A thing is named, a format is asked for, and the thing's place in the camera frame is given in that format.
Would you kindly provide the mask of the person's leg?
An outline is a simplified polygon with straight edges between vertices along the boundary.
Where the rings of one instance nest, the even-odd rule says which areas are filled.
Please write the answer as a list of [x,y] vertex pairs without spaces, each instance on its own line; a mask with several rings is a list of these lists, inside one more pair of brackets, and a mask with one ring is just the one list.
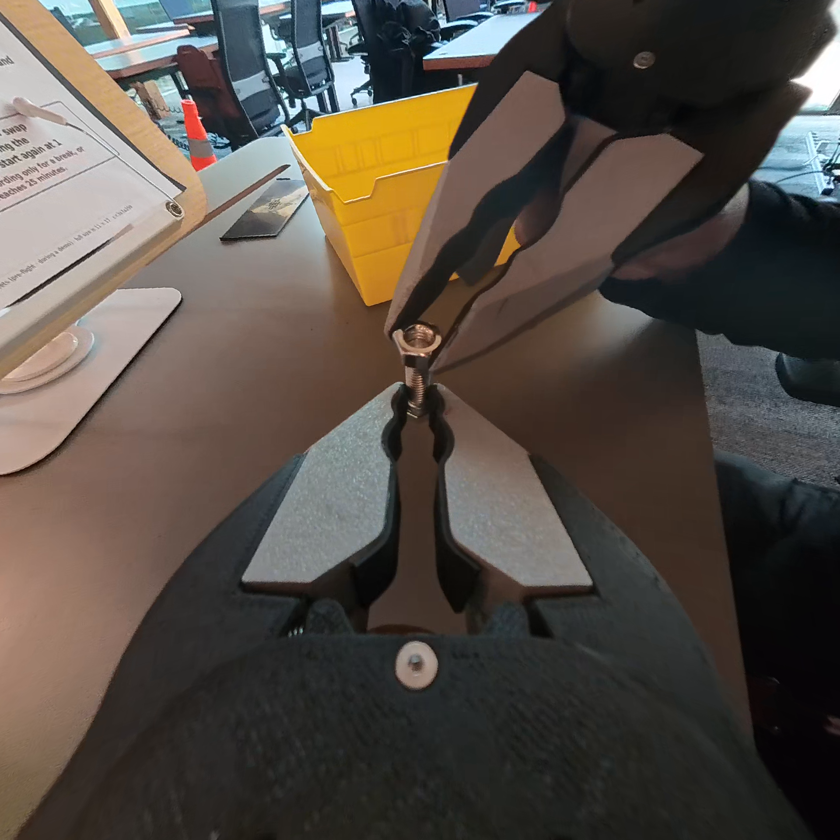
[[715,454],[759,755],[816,838],[839,838],[839,492]]

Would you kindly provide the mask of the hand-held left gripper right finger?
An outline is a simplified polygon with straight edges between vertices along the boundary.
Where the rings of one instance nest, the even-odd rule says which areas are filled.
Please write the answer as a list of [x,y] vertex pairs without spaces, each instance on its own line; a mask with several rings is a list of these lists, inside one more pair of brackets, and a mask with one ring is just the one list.
[[592,592],[529,453],[442,385],[430,393],[437,578],[456,613]]

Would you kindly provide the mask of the yellow divided plastic bin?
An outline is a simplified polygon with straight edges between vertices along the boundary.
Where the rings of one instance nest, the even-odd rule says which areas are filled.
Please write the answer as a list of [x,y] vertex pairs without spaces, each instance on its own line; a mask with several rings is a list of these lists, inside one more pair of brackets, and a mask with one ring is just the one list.
[[366,306],[392,299],[476,84],[282,127],[322,229]]

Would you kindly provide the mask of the wooden sign board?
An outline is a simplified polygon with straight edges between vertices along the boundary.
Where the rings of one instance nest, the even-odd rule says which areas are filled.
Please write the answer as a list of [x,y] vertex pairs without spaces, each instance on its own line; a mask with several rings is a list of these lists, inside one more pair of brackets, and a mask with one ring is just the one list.
[[2,22],[37,58],[45,60],[46,68],[57,73],[62,86],[78,95],[94,118],[115,130],[143,163],[182,189],[171,200],[180,207],[180,215],[172,215],[162,199],[162,206],[150,216],[129,228],[121,227],[79,267],[50,280],[46,289],[14,303],[2,315],[2,375],[6,375],[190,234],[204,220],[207,199],[182,152],[42,5],[2,2]]

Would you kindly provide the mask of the steel bolt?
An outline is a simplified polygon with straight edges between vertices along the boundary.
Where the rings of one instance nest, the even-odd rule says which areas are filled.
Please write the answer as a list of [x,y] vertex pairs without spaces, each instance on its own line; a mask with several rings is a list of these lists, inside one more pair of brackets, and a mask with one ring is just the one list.
[[429,357],[421,354],[403,356],[404,382],[407,388],[407,414],[420,418],[427,413],[426,391],[430,382]]

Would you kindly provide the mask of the black office chair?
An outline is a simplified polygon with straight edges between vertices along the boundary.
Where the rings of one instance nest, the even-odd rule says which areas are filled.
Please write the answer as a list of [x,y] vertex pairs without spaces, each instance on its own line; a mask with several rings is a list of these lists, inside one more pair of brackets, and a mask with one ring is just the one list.
[[440,89],[424,69],[439,46],[440,23],[424,1],[353,1],[369,67],[373,104],[420,96]]
[[289,125],[310,131],[315,118],[340,110],[332,63],[322,31],[319,1],[290,1],[291,60],[280,71],[281,86],[301,106]]
[[212,1],[218,61],[224,79],[226,136],[235,151],[282,133],[290,112],[275,83],[266,53],[257,1]]

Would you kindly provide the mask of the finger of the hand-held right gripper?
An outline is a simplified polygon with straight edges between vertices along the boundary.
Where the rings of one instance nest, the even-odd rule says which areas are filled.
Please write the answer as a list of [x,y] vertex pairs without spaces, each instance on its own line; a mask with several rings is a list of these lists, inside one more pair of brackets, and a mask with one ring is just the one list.
[[670,133],[612,140],[567,189],[548,232],[520,248],[469,306],[434,372],[479,357],[590,293],[613,254],[703,153]]
[[497,263],[508,231],[536,193],[562,177],[582,113],[559,85],[527,71],[438,180],[385,321],[385,335],[423,320],[454,274],[469,287]]

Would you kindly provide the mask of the white instruction sheet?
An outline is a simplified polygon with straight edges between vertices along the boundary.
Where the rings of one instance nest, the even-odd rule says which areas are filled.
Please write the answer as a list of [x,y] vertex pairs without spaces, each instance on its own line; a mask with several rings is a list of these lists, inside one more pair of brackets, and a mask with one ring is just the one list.
[[[27,119],[14,98],[78,129]],[[65,89],[46,60],[1,26],[1,306],[81,262],[181,187],[143,163]]]

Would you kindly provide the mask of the orange traffic cone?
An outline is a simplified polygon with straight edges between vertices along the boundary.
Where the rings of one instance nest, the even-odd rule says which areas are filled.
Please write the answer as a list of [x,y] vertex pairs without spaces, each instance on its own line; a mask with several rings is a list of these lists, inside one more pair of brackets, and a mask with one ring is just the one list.
[[183,99],[181,106],[192,167],[200,172],[215,164],[217,157],[194,100]]

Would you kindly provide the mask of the silver bolt with nut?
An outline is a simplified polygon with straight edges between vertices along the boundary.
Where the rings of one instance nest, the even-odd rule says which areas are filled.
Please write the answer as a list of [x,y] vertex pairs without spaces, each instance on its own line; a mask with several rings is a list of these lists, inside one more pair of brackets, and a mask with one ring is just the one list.
[[416,322],[395,329],[392,340],[406,368],[427,370],[441,345],[442,334],[433,324]]

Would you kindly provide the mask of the black patterned card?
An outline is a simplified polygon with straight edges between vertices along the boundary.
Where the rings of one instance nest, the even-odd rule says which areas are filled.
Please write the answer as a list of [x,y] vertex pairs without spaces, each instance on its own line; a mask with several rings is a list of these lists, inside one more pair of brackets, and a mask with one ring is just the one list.
[[276,178],[219,240],[234,243],[276,238],[308,196],[303,180]]

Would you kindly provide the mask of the wooden office desk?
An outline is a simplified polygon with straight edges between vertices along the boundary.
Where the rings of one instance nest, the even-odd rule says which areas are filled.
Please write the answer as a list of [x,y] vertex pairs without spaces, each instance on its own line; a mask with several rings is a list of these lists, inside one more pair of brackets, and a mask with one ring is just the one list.
[[488,67],[514,35],[536,20],[544,9],[535,12],[495,15],[469,29],[423,58],[426,71],[466,71]]
[[177,50],[182,46],[193,46],[212,55],[217,50],[217,38],[182,28],[106,40],[85,49],[112,80],[128,85],[171,75],[178,69]]

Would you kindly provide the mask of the person's right hand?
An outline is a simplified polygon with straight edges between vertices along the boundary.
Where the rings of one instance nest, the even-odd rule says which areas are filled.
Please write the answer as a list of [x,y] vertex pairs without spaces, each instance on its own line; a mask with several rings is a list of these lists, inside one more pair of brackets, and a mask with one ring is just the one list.
[[647,249],[611,274],[627,281],[678,280],[717,257],[735,238],[749,207],[749,184],[714,217],[688,233]]

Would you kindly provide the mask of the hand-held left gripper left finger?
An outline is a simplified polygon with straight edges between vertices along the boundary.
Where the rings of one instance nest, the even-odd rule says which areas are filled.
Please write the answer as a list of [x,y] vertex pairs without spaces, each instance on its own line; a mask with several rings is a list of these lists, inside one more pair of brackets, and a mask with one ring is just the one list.
[[241,583],[248,592],[368,610],[396,574],[403,385],[393,383],[302,457]]

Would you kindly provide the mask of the white pen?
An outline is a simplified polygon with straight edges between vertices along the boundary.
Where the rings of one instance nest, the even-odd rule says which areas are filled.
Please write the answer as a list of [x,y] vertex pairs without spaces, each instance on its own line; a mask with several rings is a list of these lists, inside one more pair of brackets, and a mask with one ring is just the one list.
[[25,116],[27,119],[37,119],[49,123],[54,123],[62,127],[78,129],[78,126],[69,122],[68,119],[62,114],[50,111],[47,108],[37,106],[30,100],[27,100],[26,98],[14,98],[12,100],[12,104],[15,110],[21,115]]

